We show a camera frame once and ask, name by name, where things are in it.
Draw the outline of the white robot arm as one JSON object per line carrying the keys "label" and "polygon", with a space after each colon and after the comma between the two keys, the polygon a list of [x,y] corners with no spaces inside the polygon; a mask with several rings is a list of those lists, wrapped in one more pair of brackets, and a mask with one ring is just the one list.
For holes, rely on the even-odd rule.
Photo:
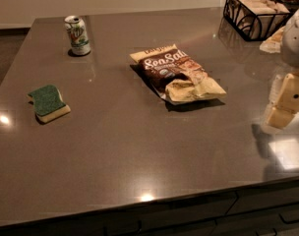
{"label": "white robot arm", "polygon": [[275,130],[285,128],[299,112],[299,9],[285,25],[280,54],[293,71],[277,75],[271,86],[265,125]]}

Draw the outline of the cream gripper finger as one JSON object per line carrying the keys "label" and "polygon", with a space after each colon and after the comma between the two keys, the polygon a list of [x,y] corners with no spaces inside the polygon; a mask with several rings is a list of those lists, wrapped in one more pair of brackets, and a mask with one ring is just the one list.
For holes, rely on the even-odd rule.
{"label": "cream gripper finger", "polygon": [[275,80],[270,96],[266,124],[283,129],[299,112],[299,76],[289,73]]}

